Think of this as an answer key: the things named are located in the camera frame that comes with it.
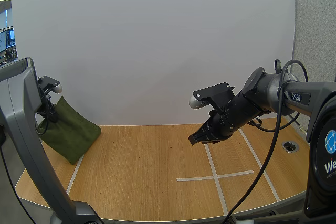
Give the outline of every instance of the green fabric pouch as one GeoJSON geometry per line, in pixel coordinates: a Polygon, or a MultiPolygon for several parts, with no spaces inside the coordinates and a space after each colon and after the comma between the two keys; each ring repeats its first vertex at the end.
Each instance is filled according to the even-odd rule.
{"type": "MultiPolygon", "coordinates": [[[[101,128],[78,114],[63,96],[55,105],[55,110],[58,113],[57,123],[49,122],[46,133],[40,138],[74,165],[98,138],[101,128]]],[[[46,124],[44,119],[39,126],[40,132],[46,124]]]]}

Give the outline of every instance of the white wall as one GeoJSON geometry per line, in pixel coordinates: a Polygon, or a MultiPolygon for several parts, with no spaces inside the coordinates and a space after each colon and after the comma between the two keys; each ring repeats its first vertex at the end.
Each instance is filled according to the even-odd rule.
{"type": "Polygon", "coordinates": [[[188,106],[291,59],[294,0],[13,0],[18,55],[98,124],[203,123],[188,106]]]}

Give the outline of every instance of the circular port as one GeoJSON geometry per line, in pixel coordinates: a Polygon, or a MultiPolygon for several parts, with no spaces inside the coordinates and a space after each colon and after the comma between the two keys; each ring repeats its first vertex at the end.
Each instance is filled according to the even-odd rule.
{"type": "Polygon", "coordinates": [[[299,150],[299,145],[295,142],[283,142],[282,147],[288,153],[297,152],[299,150]]]}

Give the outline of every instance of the wooden floor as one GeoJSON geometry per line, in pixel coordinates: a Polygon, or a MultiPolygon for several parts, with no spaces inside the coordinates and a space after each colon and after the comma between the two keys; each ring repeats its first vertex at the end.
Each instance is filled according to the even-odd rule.
{"type": "MultiPolygon", "coordinates": [[[[273,128],[275,121],[266,119],[263,126],[273,128]]],[[[70,198],[86,201],[101,218],[138,221],[187,220],[227,213],[260,170],[253,152],[262,163],[273,135],[245,125],[228,140],[191,146],[187,137],[199,125],[101,128],[100,137],[79,166],[70,198]]],[[[44,148],[67,190],[76,166],[47,145],[44,148]]],[[[267,178],[264,174],[237,211],[304,191],[308,156],[309,146],[296,131],[291,126],[282,130],[266,169],[267,178]],[[287,153],[281,146],[284,141],[297,142],[300,150],[287,153]]],[[[47,206],[26,171],[16,190],[21,198],[47,206]]]]}

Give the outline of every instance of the blue logo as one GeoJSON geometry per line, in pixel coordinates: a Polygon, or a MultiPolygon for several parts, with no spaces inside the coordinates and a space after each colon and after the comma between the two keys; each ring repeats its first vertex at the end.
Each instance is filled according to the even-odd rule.
{"type": "Polygon", "coordinates": [[[327,152],[333,154],[336,151],[336,131],[329,131],[325,139],[327,152]]]}

